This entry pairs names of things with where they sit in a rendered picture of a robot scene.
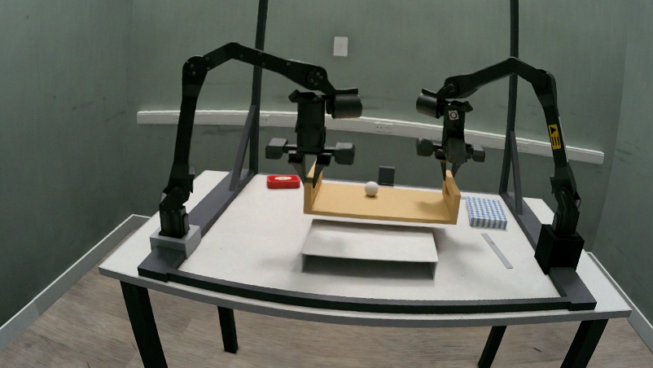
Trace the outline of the dark grey metal frame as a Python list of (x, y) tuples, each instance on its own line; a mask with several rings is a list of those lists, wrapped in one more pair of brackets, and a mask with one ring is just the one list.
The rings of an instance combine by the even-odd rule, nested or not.
[[(268, 0), (259, 1), (257, 27), (256, 27), (256, 45), (255, 49), (264, 51), (265, 44), (265, 26), (267, 16)], [(519, 0), (511, 0), (511, 56), (519, 58)], [(242, 172), (244, 157), (249, 145), (249, 170), (254, 170), (254, 176), (258, 173), (258, 144), (259, 144), (259, 121), (261, 105), (261, 78), (262, 68), (253, 66), (252, 77), (252, 102), (248, 111), (248, 116), (243, 129), (243, 134), (239, 144), (238, 153), (234, 163), (234, 170), (230, 181), (229, 191), (236, 191), (239, 186), (239, 179)], [(518, 75), (510, 76), (508, 113), (506, 124), (506, 141), (502, 163), (502, 175), (498, 194), (502, 197), (502, 192), (506, 192), (510, 167), (512, 161), (514, 189), (515, 189), (515, 212), (517, 215), (523, 215), (521, 182), (519, 173), (519, 158), (515, 138), (515, 113), (517, 100)]]

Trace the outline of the white ball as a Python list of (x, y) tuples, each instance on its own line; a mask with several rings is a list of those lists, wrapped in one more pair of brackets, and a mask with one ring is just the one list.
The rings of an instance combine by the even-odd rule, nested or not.
[(375, 182), (368, 182), (365, 185), (365, 193), (369, 196), (374, 196), (378, 193), (379, 188), (378, 185)]

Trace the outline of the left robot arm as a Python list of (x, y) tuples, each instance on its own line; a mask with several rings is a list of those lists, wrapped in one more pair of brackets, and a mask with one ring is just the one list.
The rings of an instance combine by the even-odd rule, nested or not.
[[(556, 81), (551, 72), (544, 69), (536, 70), (520, 59), (510, 57), (477, 72), (447, 77), (444, 86), (438, 92), (422, 89), (416, 101), (416, 110), (436, 119), (444, 116), (446, 125), (462, 128), (465, 124), (466, 112), (473, 111), (473, 107), (468, 101), (450, 102), (446, 99), (465, 99), (482, 86), (514, 74), (532, 83), (546, 117), (554, 157), (554, 173), (550, 176), (551, 194), (554, 194), (558, 202), (550, 228), (557, 237), (576, 238), (581, 198), (576, 191), (576, 181), (568, 162), (557, 104)], [(447, 133), (443, 141), (443, 151), (445, 150), (447, 161), (451, 164), (464, 164), (465, 160), (472, 159), (474, 154), (474, 146), (465, 143), (464, 134), (459, 134), (457, 138), (452, 137), (452, 133)]]

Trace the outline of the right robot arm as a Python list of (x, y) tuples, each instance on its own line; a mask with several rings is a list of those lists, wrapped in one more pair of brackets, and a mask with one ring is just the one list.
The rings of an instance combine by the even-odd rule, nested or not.
[(183, 204), (188, 201), (194, 190), (195, 167), (190, 167), (189, 171), (189, 154), (197, 98), (207, 71), (230, 59), (275, 72), (307, 90), (320, 90), (326, 94), (315, 95), (314, 92), (300, 93), (295, 90), (288, 96), (291, 103), (297, 103), (295, 134), (297, 121), (313, 125), (325, 120), (325, 101), (326, 113), (331, 115), (333, 120), (360, 118), (362, 115), (358, 89), (335, 89), (327, 80), (326, 70), (321, 66), (284, 59), (238, 42), (227, 42), (206, 55), (190, 57), (182, 67), (182, 102), (173, 166), (169, 183), (160, 197), (159, 235), (182, 239), (191, 228), (186, 206)]

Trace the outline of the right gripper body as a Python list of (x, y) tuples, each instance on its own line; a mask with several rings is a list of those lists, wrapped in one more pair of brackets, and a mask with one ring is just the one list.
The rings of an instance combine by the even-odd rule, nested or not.
[(302, 155), (317, 156), (318, 162), (329, 162), (335, 157), (335, 162), (342, 165), (353, 165), (355, 146), (352, 143), (336, 144), (336, 148), (324, 147), (324, 125), (303, 124), (297, 121), (296, 145), (287, 145), (287, 139), (272, 138), (265, 148), (267, 160), (279, 160), (283, 154), (289, 155), (289, 160), (300, 161)]

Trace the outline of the white low shelf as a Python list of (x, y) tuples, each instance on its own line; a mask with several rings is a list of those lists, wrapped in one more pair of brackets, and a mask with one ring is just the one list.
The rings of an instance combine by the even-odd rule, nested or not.
[(432, 229), (429, 226), (313, 219), (301, 252), (301, 273), (308, 255), (430, 262), (433, 280), (438, 265)]

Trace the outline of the tan wooden tray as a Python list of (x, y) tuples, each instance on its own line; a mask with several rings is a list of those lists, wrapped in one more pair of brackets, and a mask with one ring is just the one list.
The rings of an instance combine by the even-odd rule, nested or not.
[(379, 187), (369, 196), (364, 186), (323, 183), (322, 171), (313, 189), (315, 163), (304, 182), (304, 215), (457, 225), (461, 194), (449, 170), (442, 192)]

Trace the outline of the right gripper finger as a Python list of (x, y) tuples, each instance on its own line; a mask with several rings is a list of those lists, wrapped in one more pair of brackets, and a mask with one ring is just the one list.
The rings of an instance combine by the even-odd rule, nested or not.
[(321, 171), (323, 170), (324, 167), (329, 167), (330, 162), (331, 162), (331, 158), (329, 162), (318, 162), (318, 158), (317, 158), (314, 166), (314, 173), (313, 173), (313, 189), (316, 186)]
[(302, 155), (300, 161), (291, 161), (288, 159), (287, 163), (292, 164), (301, 180), (302, 185), (304, 186), (304, 182), (306, 180), (305, 155)]

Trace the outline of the blue and white checkered box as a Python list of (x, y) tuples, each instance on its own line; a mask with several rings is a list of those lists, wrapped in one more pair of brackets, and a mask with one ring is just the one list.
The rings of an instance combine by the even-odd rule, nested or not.
[(499, 200), (467, 196), (466, 207), (470, 226), (506, 229), (507, 219)]

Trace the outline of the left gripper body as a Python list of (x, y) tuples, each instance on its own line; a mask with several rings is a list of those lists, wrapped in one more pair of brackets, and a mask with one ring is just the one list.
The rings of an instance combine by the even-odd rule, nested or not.
[[(459, 134), (464, 134), (464, 127), (462, 128), (457, 128), (457, 127), (452, 127), (449, 125), (446, 125), (443, 123), (443, 133), (442, 133), (442, 143), (440, 144), (433, 144), (432, 140), (430, 138), (418, 138), (416, 140), (416, 151), (418, 156), (431, 156), (433, 152), (436, 153), (437, 158), (445, 158), (445, 151), (443, 151), (443, 140), (445, 139), (445, 135), (447, 133), (452, 133), (452, 137), (459, 137)], [(483, 162), (485, 160), (485, 152), (484, 149), (481, 145), (473, 144), (474, 145), (474, 154), (473, 154), (473, 160), (475, 162)]]

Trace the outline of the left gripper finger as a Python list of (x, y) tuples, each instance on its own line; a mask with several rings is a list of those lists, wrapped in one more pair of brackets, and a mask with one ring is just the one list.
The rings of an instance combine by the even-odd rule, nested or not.
[(455, 175), (456, 175), (458, 169), (460, 168), (460, 166), (461, 166), (461, 164), (453, 163), (452, 169), (451, 169), (451, 174), (452, 174), (453, 178), (455, 177)]
[[(436, 157), (436, 153), (435, 153), (435, 152), (434, 152), (434, 154), (435, 154), (435, 157)], [(447, 159), (446, 159), (446, 157), (445, 157), (445, 158), (437, 158), (437, 157), (436, 157), (436, 160), (439, 160), (439, 161), (440, 161), (441, 169), (442, 169), (442, 174), (443, 174), (443, 178), (444, 178), (444, 181), (445, 181), (445, 178), (446, 178), (446, 162), (447, 162)]]

